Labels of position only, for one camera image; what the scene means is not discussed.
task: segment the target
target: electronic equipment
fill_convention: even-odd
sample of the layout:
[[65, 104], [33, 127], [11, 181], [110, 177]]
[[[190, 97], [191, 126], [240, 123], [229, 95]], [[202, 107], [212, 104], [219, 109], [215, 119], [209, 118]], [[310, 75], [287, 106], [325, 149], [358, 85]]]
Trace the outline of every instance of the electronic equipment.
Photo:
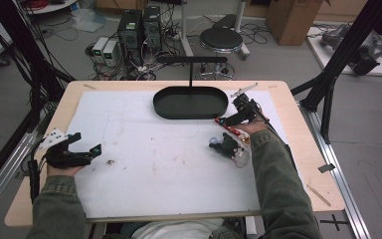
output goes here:
[[140, 10], [127, 9], [122, 12], [117, 34], [126, 49], [139, 49], [144, 42], [142, 16]]
[[147, 6], [143, 16], [147, 51], [156, 53], [162, 50], [160, 7]]
[[108, 40], [109, 38], [107, 37], [100, 37], [97, 43], [95, 43], [95, 46], [93, 47], [92, 51], [96, 63], [104, 64], [103, 50]]
[[125, 73], [129, 75], [133, 69], [143, 64], [141, 50], [143, 50], [144, 27], [140, 10], [126, 9], [122, 12], [117, 35], [122, 50]]
[[120, 50], [116, 40], [109, 40], [103, 50], [104, 61], [107, 67], [115, 67], [120, 59]]

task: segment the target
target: black stool seat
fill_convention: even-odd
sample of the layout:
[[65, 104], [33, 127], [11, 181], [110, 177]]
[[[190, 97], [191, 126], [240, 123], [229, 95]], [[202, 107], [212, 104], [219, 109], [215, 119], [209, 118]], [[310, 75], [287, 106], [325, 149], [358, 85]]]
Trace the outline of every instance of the black stool seat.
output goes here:
[[243, 45], [241, 35], [229, 28], [209, 28], [200, 35], [200, 43], [215, 52], [236, 52]]

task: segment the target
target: aluminum frame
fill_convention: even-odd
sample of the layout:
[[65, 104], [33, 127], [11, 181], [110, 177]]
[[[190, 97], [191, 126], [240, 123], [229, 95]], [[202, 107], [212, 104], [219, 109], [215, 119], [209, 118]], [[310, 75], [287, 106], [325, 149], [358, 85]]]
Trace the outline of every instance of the aluminum frame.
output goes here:
[[23, 158], [30, 152], [33, 144], [38, 136], [37, 129], [31, 133], [25, 133], [23, 138], [15, 147], [11, 156], [5, 162], [0, 170], [0, 196], [8, 185], [9, 181], [14, 177]]
[[340, 167], [339, 161], [337, 160], [336, 154], [334, 153], [331, 144], [328, 144], [321, 135], [321, 120], [318, 114], [309, 112], [306, 109], [301, 110], [305, 111], [308, 116], [309, 122], [313, 128], [313, 134], [318, 143], [318, 147], [323, 154], [324, 160], [327, 164], [332, 163], [335, 166], [333, 170], [330, 170], [330, 173], [336, 182], [340, 193], [342, 194], [346, 205], [345, 212], [355, 237], [359, 239], [370, 239], [371, 236], [368, 232], [367, 226], [365, 225], [364, 219], [362, 218], [361, 212], [356, 205], [355, 199], [352, 196], [345, 176], [343, 175], [343, 171]]

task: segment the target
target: stool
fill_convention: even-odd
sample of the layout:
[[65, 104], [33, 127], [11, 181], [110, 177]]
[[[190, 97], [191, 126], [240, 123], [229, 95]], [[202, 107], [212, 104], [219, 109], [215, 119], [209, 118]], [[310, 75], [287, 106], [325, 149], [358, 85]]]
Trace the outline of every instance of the stool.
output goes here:
[[[241, 49], [243, 38], [241, 35], [229, 28], [210, 28], [204, 30], [200, 35], [200, 45], [216, 53], [233, 53]], [[198, 76], [207, 80], [205, 76], [213, 75], [217, 80], [218, 76], [235, 80], [235, 69], [229, 63], [216, 63], [213, 67], [207, 63], [202, 63]]]

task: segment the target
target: black oval tray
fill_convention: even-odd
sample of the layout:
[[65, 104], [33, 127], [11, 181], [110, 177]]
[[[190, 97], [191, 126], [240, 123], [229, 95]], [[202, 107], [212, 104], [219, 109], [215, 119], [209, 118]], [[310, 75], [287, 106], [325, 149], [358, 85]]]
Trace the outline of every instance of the black oval tray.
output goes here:
[[228, 107], [228, 97], [213, 87], [168, 87], [153, 98], [154, 110], [170, 120], [214, 119]]

